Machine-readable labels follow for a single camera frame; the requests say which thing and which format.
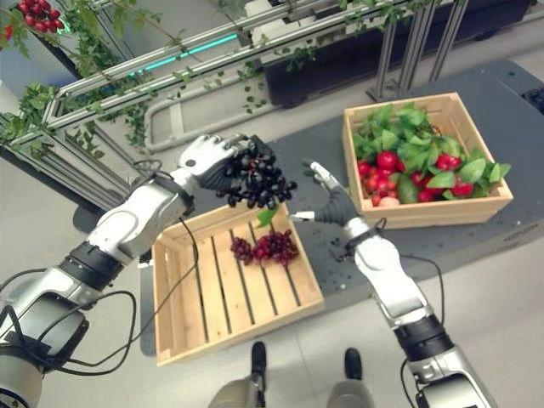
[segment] ivy leaf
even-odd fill
[[[456,176],[453,172],[438,173],[427,183],[427,187],[434,189],[450,189],[456,185]]]
[[[387,129],[382,130],[382,147],[384,150],[391,150],[393,149],[397,143],[399,142],[399,138],[397,135]]]
[[[257,219],[259,220],[259,225],[257,228],[263,228],[267,225],[270,225],[272,222],[272,218],[275,216],[275,214],[278,212],[278,207],[276,207],[273,210],[267,209],[263,210],[257,213]]]
[[[465,164],[459,172],[459,176],[465,183],[476,183],[484,174],[484,170],[485,159],[476,159]]]

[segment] tomato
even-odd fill
[[[414,182],[418,189],[423,187],[423,175],[422,172],[414,172],[410,175],[410,180]]]
[[[396,153],[393,151],[383,151],[379,155],[377,155],[377,166],[380,168],[387,168],[388,170],[394,171],[394,169],[397,167],[397,162],[399,161],[399,158],[397,157]]]
[[[423,190],[417,194],[417,199],[419,202],[430,202],[434,201],[434,195],[428,190]]]
[[[427,184],[428,182],[433,178],[433,176],[427,176],[426,178],[423,179],[423,188],[425,189],[425,191],[428,191],[429,193],[435,195],[435,196],[439,196],[441,195],[445,189],[437,189],[437,188],[433,188],[433,187],[427,187]]]
[[[401,173],[404,173],[406,171],[406,166],[405,164],[402,162],[402,160],[397,160],[397,169],[401,172]]]
[[[397,190],[397,182],[393,180],[388,180],[388,190],[389,191]]]
[[[365,177],[371,171],[371,165],[367,161],[357,161],[357,170],[359,170],[359,177]]]
[[[382,197],[380,197],[379,195],[373,195],[371,199],[372,199],[372,205],[374,207],[377,207],[380,205],[380,200],[382,199]]]
[[[377,169],[377,175],[380,176],[380,179],[388,179],[391,174],[393,174],[393,170],[389,170],[388,168],[378,168]]]
[[[456,176],[456,185],[451,189],[451,194],[458,197],[470,196],[474,191],[474,184],[465,183]]]

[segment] robotic hand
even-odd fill
[[[318,162],[306,162],[330,195],[318,211],[297,212],[294,221],[337,224],[350,239],[347,249],[360,272],[370,281],[389,326],[405,351],[408,367],[422,386],[420,408],[496,408],[467,358],[446,334],[433,308],[402,269],[393,243],[370,228],[357,213],[348,193]]]
[[[201,136],[181,155],[179,168],[169,175],[159,173],[140,185],[119,207],[99,221],[88,238],[60,264],[47,268],[9,306],[15,318],[0,314],[0,406],[33,408],[42,389],[42,378],[51,370],[21,347],[37,345],[43,331],[75,306],[91,304],[111,284],[121,269],[149,250],[156,237],[182,214],[193,209],[197,188],[225,190],[229,159],[243,150],[247,136],[231,141],[219,136]],[[15,323],[20,330],[15,330]],[[71,356],[88,329],[81,312],[69,314],[43,337],[41,360]]]

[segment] black cable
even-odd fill
[[[12,275],[8,279],[6,279],[4,282],[2,282],[2,285],[0,285],[0,292],[2,292],[7,285],[15,281],[16,279],[20,278],[21,276],[43,272],[44,270],[45,268],[28,269],[28,270],[23,270],[22,272],[19,272],[15,275]]]

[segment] person's foot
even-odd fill
[[[352,380],[363,379],[363,365],[357,348],[348,348],[346,350],[346,354],[343,357],[343,369],[346,373],[346,378]]]

